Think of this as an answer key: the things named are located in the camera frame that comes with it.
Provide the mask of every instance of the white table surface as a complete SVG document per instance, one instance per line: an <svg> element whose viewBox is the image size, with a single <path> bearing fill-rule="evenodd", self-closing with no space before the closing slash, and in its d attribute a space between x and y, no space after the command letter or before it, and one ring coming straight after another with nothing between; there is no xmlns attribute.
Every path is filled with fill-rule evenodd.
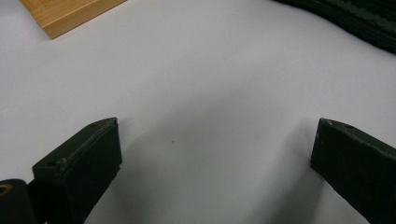
<svg viewBox="0 0 396 224"><path fill-rule="evenodd" d="M368 223L309 164L320 117L396 146L396 56L268 0L130 0L50 40L0 0L0 179L118 117L87 224Z"/></svg>

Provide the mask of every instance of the black object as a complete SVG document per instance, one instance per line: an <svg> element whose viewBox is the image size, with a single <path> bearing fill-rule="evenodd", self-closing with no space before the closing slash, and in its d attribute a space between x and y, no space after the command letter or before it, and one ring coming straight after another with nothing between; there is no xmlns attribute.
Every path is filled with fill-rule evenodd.
<svg viewBox="0 0 396 224"><path fill-rule="evenodd" d="M120 164L117 119L92 123L35 164L28 186L22 180L0 182L0 223L82 224Z"/></svg>
<svg viewBox="0 0 396 224"><path fill-rule="evenodd" d="M320 119L311 166L370 223L396 223L396 149L350 125Z"/></svg>
<svg viewBox="0 0 396 224"><path fill-rule="evenodd" d="M371 44L396 52L395 0L276 0L307 9Z"/></svg>

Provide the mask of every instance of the wooden block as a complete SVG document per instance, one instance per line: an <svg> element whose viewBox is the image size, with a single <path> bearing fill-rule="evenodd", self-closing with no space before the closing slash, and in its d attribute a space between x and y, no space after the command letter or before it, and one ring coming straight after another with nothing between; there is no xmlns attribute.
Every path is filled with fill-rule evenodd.
<svg viewBox="0 0 396 224"><path fill-rule="evenodd" d="M54 39L126 0L21 0Z"/></svg>

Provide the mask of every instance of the white surface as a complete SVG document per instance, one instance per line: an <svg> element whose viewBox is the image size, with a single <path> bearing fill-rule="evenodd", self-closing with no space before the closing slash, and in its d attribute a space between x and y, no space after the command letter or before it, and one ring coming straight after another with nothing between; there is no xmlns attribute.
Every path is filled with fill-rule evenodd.
<svg viewBox="0 0 396 224"><path fill-rule="evenodd" d="M264 0L134 0L49 40L0 1L0 179L117 116L86 223L367 223L309 167L320 117L396 146L396 56Z"/></svg>

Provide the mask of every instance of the wooden board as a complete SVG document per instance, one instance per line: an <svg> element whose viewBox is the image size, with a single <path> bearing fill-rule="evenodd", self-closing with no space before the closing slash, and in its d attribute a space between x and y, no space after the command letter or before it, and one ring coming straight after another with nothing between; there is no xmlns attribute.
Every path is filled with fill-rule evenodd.
<svg viewBox="0 0 396 224"><path fill-rule="evenodd" d="M56 38L126 0L21 0L50 38Z"/></svg>

